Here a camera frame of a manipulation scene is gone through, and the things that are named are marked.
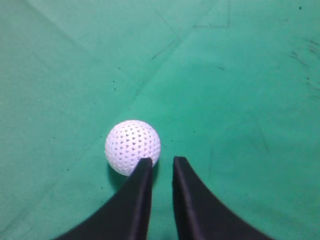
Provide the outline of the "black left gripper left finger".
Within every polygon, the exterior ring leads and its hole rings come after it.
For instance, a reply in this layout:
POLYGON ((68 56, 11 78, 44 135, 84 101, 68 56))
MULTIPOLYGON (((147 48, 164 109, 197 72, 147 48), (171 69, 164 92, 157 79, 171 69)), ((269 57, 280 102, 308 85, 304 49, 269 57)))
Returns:
POLYGON ((124 185, 86 220, 58 240, 145 240, 152 205, 153 163, 141 159, 124 185))

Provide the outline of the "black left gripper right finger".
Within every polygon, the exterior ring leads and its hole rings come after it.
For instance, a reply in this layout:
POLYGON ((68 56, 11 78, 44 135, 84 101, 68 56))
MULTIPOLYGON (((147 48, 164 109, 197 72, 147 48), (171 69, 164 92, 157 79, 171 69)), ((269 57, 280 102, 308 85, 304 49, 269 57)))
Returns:
POLYGON ((183 156, 173 159, 172 201, 180 240, 270 239, 226 207, 183 156))

